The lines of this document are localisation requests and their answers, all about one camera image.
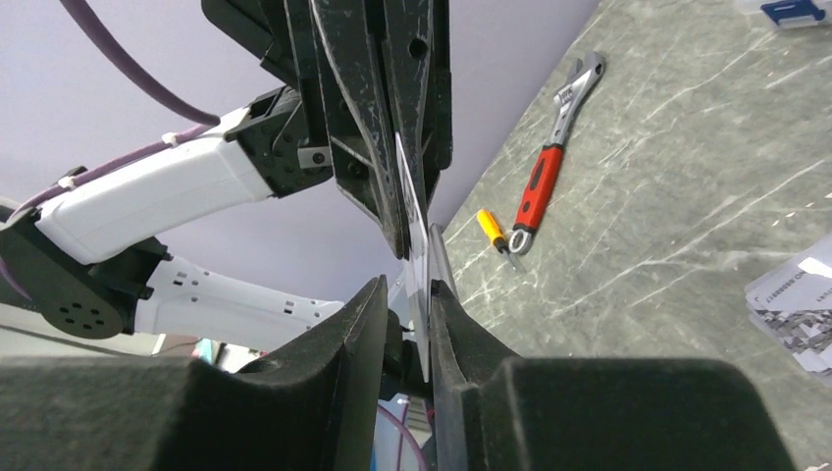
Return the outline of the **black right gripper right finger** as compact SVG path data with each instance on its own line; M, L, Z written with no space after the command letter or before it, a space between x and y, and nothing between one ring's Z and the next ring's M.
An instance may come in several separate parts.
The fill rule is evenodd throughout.
M761 397L703 358L526 358L431 288L441 470L791 470Z

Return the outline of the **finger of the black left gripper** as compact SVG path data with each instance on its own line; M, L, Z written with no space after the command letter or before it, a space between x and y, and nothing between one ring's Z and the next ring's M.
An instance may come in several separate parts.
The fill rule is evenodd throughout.
M452 162L449 3L386 1L384 7L395 128L418 197L429 202Z
M312 13L345 105L366 144L375 173L380 227L397 259L407 256L406 218L387 96L364 1L315 1Z

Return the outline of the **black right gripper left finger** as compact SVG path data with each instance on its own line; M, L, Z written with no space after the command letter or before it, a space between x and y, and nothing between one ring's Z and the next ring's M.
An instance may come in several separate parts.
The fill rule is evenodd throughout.
M366 470L388 284L230 374L184 357L5 358L5 470Z

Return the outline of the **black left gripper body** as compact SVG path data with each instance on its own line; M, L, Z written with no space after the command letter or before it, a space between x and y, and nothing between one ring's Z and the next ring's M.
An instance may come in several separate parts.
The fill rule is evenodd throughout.
M240 146L272 195L283 198L332 177L327 166L303 168L299 153L308 141L290 20L284 1L203 1L205 18L259 60L283 85L247 105L224 140Z

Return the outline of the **silver VIP card top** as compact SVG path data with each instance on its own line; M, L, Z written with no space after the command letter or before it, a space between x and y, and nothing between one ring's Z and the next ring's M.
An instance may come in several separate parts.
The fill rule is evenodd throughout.
M429 236L423 211L411 175L400 133L394 134L396 162L402 189L402 201L408 225L409 248L404 262L405 289L413 322L414 339L425 383L431 379L429 339Z

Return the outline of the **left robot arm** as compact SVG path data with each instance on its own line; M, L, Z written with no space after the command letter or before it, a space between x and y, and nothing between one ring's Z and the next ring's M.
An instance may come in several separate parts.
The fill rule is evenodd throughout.
M96 47L193 128L73 169L1 224L9 304L74 337L175 334L271 350L340 309L205 270L158 234L334 181L405 268L428 347L427 210L451 161L445 1L205 1L206 19L281 86L224 116L141 68L84 1L65 10Z

